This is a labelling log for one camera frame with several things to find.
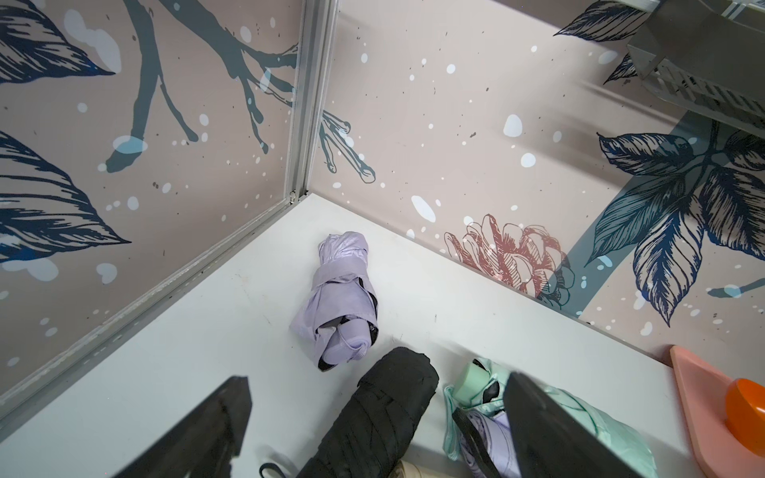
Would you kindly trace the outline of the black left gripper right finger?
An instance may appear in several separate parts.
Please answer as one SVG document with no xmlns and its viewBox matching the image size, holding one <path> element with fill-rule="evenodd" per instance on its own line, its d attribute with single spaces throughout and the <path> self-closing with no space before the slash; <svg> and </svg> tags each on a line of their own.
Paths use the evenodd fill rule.
<svg viewBox="0 0 765 478">
<path fill-rule="evenodd" d="M 510 374 L 503 403 L 520 477 L 639 477 L 526 374 Z"/>
</svg>

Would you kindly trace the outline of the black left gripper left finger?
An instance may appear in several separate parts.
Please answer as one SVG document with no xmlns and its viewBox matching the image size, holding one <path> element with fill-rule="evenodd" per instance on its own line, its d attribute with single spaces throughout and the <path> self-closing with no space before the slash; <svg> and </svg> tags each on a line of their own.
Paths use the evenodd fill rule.
<svg viewBox="0 0 765 478">
<path fill-rule="evenodd" d="M 231 376 L 117 476 L 229 477 L 251 410 L 248 378 Z"/>
</svg>

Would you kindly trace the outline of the black umbrella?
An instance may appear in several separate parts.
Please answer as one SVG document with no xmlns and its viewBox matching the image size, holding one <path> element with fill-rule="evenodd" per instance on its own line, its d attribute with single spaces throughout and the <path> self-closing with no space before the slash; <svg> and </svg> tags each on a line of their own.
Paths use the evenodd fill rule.
<svg viewBox="0 0 765 478">
<path fill-rule="evenodd" d="M 299 477 L 386 477 L 404 457 L 435 395 L 430 358 L 392 349 L 358 381 Z"/>
</svg>

